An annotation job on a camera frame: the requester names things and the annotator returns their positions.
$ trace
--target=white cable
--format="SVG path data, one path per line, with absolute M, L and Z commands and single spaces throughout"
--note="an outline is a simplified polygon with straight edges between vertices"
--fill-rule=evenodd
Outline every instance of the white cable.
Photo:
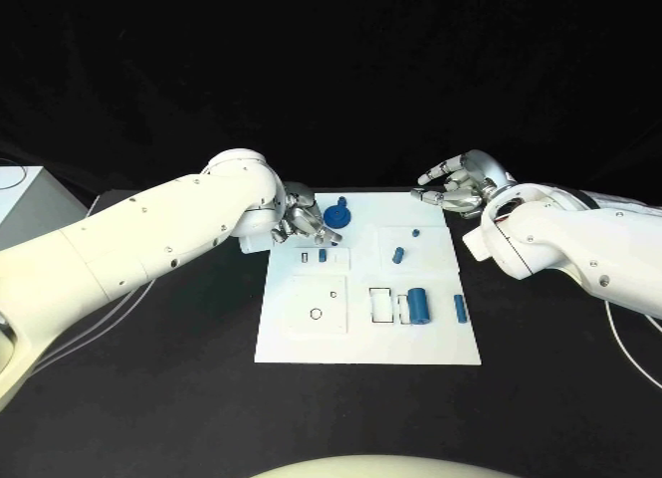
M 56 357 L 48 358 L 46 360 L 40 361 L 36 364 L 36 367 L 33 369 L 32 375 L 36 374 L 48 365 L 55 363 L 64 356 L 71 354 L 74 351 L 76 351 L 85 344 L 89 344 L 125 318 L 125 316 L 130 314 L 130 312 L 134 310 L 134 307 L 140 304 L 141 299 L 144 298 L 144 295 L 147 294 L 151 285 L 154 284 L 156 279 L 153 279 L 149 282 L 149 286 L 141 292 L 141 295 L 137 298 L 137 301 L 133 303 L 130 308 L 125 310 L 125 312 L 120 315 L 118 319 L 108 325 L 108 327 L 100 331 L 91 338 L 88 338 L 85 341 L 82 341 L 78 345 L 75 345 L 68 351 L 65 351 L 62 354 L 59 354 Z
M 631 358 L 631 355 L 629 354 L 627 349 L 624 348 L 624 344 L 620 341 L 620 336 L 617 335 L 617 331 L 614 329 L 614 324 L 613 324 L 613 315 L 610 314 L 610 303 L 605 301 L 605 312 L 607 312 L 607 322 L 610 323 L 610 330 L 613 331 L 613 336 L 617 341 L 617 344 L 620 345 L 621 351 L 624 353 L 624 356 L 629 358 L 629 361 L 634 365 L 636 369 L 642 372 L 643 376 L 650 380 L 650 382 L 662 389 L 662 384 L 656 381 L 656 379 L 646 373 L 646 370 L 642 368 L 636 360 Z
M 75 343 L 82 337 L 85 337 L 108 320 L 108 318 L 113 316 L 113 314 L 118 311 L 118 308 L 125 304 L 127 300 L 133 296 L 134 292 L 137 289 L 134 289 L 120 300 L 118 304 L 111 308 L 108 313 L 102 316 L 102 318 L 94 323 L 92 326 L 89 326 L 79 334 L 76 334 L 59 347 L 52 349 L 40 358 L 39 362 L 48 360 L 58 352 L 62 351 L 71 344 Z
M 660 324 L 657 324 L 657 322 L 653 320 L 653 318 L 650 316 L 643 316 L 646 317 L 646 319 L 649 320 L 650 322 L 650 325 L 657 329 L 657 331 L 660 332 L 662 334 L 662 327 L 660 327 Z

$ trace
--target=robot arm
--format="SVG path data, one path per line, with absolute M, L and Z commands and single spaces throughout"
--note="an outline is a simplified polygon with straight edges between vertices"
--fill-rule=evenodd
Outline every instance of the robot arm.
M 469 173 L 461 185 L 450 181 L 447 192 L 414 189 L 412 195 L 466 217 L 482 216 L 464 236 L 477 260 L 492 257 L 516 279 L 556 269 L 591 296 L 662 319 L 662 210 L 611 196 L 593 199 L 516 184 L 480 151 L 457 159 Z
M 313 193 L 284 189 L 262 156 L 234 149 L 190 174 L 0 251 L 0 409 L 62 331 L 98 307 L 211 250 L 284 230 L 340 241 Z

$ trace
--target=black tabletop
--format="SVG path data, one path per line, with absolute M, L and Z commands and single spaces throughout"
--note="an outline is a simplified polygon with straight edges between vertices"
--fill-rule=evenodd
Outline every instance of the black tabletop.
M 516 281 L 477 263 L 460 239 L 476 221 L 447 218 L 482 366 L 254 363 L 267 253 L 229 239 L 26 382 L 0 413 L 0 477 L 245 477 L 363 453 L 525 477 L 662 476 L 662 392 L 603 303 L 559 272 Z M 613 315 L 662 379 L 662 337 Z

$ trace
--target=blue object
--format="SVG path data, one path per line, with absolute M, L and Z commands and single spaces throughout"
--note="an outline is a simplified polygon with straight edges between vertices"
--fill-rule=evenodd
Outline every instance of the blue object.
M 409 323 L 421 326 L 431 321 L 428 316 L 427 291 L 418 287 L 407 291 L 407 304 L 409 305 Z
M 467 311 L 464 309 L 464 298 L 460 294 L 456 294 L 456 311 L 457 311 L 457 322 L 460 324 L 467 323 Z
M 392 256 L 392 262 L 395 264 L 399 264 L 402 262 L 404 255 L 405 255 L 405 250 L 401 247 L 398 247 L 395 249 L 395 255 Z
M 347 209 L 347 200 L 343 196 L 337 199 L 337 205 L 323 211 L 323 222 L 330 229 L 342 229 L 352 220 Z

